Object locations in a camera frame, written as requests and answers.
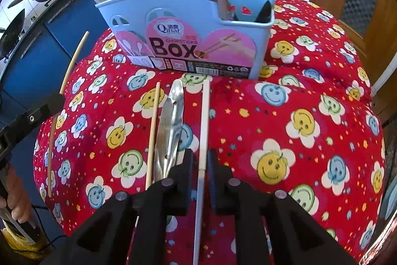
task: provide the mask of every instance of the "smiley face pattern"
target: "smiley face pattern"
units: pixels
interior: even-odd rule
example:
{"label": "smiley face pattern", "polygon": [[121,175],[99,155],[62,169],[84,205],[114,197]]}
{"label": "smiley face pattern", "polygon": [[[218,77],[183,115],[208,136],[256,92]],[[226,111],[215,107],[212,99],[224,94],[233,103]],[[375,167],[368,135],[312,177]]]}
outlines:
{"label": "smiley face pattern", "polygon": [[[288,192],[358,261],[384,190],[383,134],[370,108],[367,75],[331,14],[302,0],[276,3],[262,78],[211,77],[208,146],[255,189]],[[184,82],[179,155],[199,147],[201,83],[210,77],[142,68],[122,55],[107,30],[70,76],[55,132],[52,198],[45,163],[52,118],[38,134],[35,182],[67,235],[112,194],[144,190],[158,81],[162,102],[174,79]],[[90,68],[99,57],[101,64]],[[188,216],[167,220],[164,264],[193,257],[196,183],[194,170]],[[235,264],[233,218],[217,217],[208,200],[203,214],[200,264]]]}

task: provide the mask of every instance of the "wooden chopstick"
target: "wooden chopstick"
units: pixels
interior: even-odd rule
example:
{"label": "wooden chopstick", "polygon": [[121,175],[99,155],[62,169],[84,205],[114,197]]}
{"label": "wooden chopstick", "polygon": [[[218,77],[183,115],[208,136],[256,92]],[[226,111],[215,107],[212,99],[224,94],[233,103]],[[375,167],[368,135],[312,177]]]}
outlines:
{"label": "wooden chopstick", "polygon": [[[86,31],[84,33],[83,38],[81,39],[79,45],[77,46],[77,49],[75,53],[73,54],[72,59],[70,60],[69,66],[66,70],[66,74],[64,77],[64,80],[62,81],[61,89],[59,90],[60,94],[64,94],[65,88],[67,85],[67,81],[73,71],[74,65],[76,63],[77,57],[79,56],[81,49],[83,48],[83,45],[85,41],[87,40],[88,35],[90,32]],[[52,125],[51,125],[51,132],[50,132],[50,142],[48,143],[48,168],[47,168],[47,190],[48,190],[48,196],[51,198],[52,197],[52,188],[51,188],[51,158],[52,158],[52,149],[54,147],[54,133],[55,133],[55,125],[56,125],[56,120],[58,119],[59,114],[55,114],[53,119],[52,119]]]}
{"label": "wooden chopstick", "polygon": [[210,113],[210,81],[208,79],[205,79],[203,82],[202,104],[201,104],[200,148],[198,153],[197,204],[196,204],[193,265],[197,265],[199,263],[199,254],[200,254],[205,170],[207,168],[209,113]]}
{"label": "wooden chopstick", "polygon": [[146,172],[146,186],[147,190],[152,184],[152,173],[153,173],[153,160],[154,160],[154,144],[156,136],[156,124],[157,124],[157,110],[158,101],[160,99],[160,82],[156,83],[156,91],[154,93],[154,105],[153,105],[153,115],[152,121],[150,123],[150,135],[149,135],[149,152],[148,152],[148,162],[147,162],[147,172]]}

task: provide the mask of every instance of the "finger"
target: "finger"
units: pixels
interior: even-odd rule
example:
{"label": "finger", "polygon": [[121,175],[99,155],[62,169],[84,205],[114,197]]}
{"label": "finger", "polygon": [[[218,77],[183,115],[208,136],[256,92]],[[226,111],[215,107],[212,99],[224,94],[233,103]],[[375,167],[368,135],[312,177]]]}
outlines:
{"label": "finger", "polygon": [[30,204],[28,200],[21,201],[20,204],[18,204],[14,209],[12,209],[11,211],[12,218],[14,220],[19,220],[19,218],[22,217],[23,214],[25,213],[28,204]]}
{"label": "finger", "polygon": [[5,200],[4,200],[4,198],[0,197],[0,208],[5,208],[6,205],[7,204],[6,204]]}
{"label": "finger", "polygon": [[20,200],[22,194],[23,194],[23,187],[22,187],[22,180],[18,179],[15,182],[15,185],[13,186],[12,190],[9,190],[8,192],[8,198],[7,198],[7,204],[8,206],[13,209],[18,201]]}

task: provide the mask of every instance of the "green smiley face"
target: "green smiley face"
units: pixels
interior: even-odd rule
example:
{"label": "green smiley face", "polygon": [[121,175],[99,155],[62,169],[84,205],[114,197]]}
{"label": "green smiley face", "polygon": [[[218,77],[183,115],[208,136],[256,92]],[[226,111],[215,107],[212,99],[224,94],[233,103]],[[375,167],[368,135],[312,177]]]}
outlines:
{"label": "green smiley face", "polygon": [[334,115],[337,115],[341,111],[341,104],[335,100],[335,98],[326,96],[326,95],[321,95],[321,101],[324,104],[324,107]]}
{"label": "green smiley face", "polygon": [[283,86],[296,86],[296,87],[300,87],[300,83],[299,80],[293,76],[293,75],[284,75],[281,79],[280,79],[280,84],[282,84]]}
{"label": "green smiley face", "polygon": [[313,207],[315,196],[313,189],[307,184],[300,184],[290,192],[291,197],[309,212]]}

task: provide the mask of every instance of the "blue kitchen cabinet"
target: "blue kitchen cabinet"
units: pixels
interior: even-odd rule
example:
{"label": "blue kitchen cabinet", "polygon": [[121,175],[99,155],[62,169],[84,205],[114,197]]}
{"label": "blue kitchen cabinet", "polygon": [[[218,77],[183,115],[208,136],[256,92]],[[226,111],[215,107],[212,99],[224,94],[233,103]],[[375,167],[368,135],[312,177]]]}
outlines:
{"label": "blue kitchen cabinet", "polygon": [[10,58],[1,86],[22,107],[30,109],[60,89],[69,63],[70,57],[47,28],[38,25]]}

